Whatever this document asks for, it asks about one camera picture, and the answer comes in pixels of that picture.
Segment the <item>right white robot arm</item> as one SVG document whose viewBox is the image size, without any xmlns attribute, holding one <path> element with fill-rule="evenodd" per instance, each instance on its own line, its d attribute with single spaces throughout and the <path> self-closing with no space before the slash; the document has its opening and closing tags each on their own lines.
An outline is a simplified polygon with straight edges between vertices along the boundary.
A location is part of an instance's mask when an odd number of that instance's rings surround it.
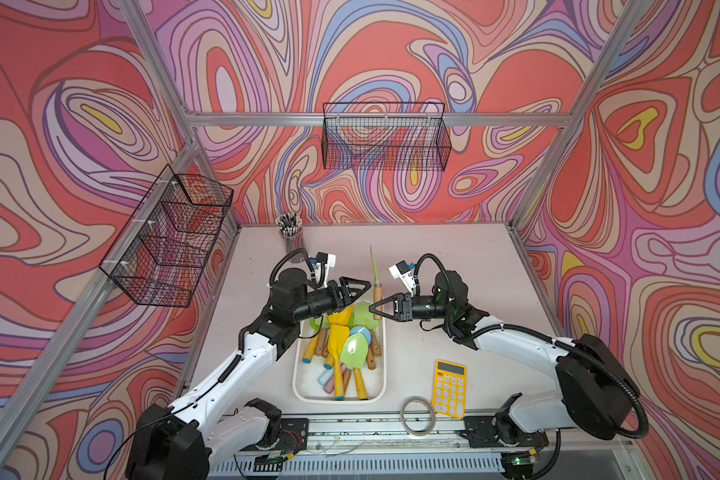
<svg viewBox="0 0 720 480">
<path fill-rule="evenodd" d="M 642 439 L 649 433 L 639 388 L 598 337 L 553 337 L 504 322 L 469 302 L 469 288 L 453 270 L 436 275 L 429 295 L 414 285 L 414 273 L 404 277 L 412 286 L 372 303 L 371 313 L 399 323 L 442 319 L 441 328 L 454 343 L 507 357 L 552 379 L 553 389 L 515 393 L 496 412 L 494 424 L 503 442 L 573 428 L 600 440 Z"/>
</svg>

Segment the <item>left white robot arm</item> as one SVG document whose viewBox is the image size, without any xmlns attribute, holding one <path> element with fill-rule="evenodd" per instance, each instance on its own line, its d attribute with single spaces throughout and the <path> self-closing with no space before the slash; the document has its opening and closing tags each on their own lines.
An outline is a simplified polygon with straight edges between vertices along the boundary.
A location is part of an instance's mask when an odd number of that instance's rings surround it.
<svg viewBox="0 0 720 480">
<path fill-rule="evenodd" d="M 238 348 L 196 387 L 166 407 L 140 416 L 125 467 L 128 479 L 205 479 L 220 462 L 262 440 L 275 443 L 281 412 L 249 401 L 231 419 L 224 414 L 291 347 L 305 320 L 340 313 L 371 284 L 340 277 L 323 284 L 289 268 L 270 281 L 258 317 L 238 335 Z"/>
</svg>

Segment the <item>yellow plastic shovel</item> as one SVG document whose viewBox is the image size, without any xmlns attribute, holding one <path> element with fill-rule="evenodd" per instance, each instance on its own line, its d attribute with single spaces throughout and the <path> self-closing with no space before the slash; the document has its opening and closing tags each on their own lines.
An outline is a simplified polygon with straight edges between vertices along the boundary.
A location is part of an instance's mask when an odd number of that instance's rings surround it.
<svg viewBox="0 0 720 480">
<path fill-rule="evenodd" d="M 343 325 L 332 324 L 329 337 L 329 354 L 333 359 L 334 395 L 337 401 L 345 396 L 343 373 L 340 362 L 340 355 L 344 342 L 349 336 L 349 328 Z"/>
</svg>

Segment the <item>green shovel wooden handle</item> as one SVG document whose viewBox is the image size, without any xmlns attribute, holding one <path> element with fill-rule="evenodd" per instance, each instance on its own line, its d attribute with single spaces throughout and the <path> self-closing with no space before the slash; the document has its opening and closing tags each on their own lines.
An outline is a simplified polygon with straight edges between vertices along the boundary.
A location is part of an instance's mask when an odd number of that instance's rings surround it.
<svg viewBox="0 0 720 480">
<path fill-rule="evenodd" d="M 363 333 L 351 334 L 345 341 L 340 355 L 341 363 L 345 365 L 348 370 L 352 371 L 352 375 L 355 378 L 357 396 L 360 401 L 369 399 L 362 375 L 362 368 L 367 359 L 368 346 L 369 343 Z"/>
<path fill-rule="evenodd" d="M 377 262 L 375 260 L 373 248 L 369 247 L 371 267 L 373 272 L 373 300 L 379 302 L 383 299 L 383 289 L 380 281 Z"/>
</svg>

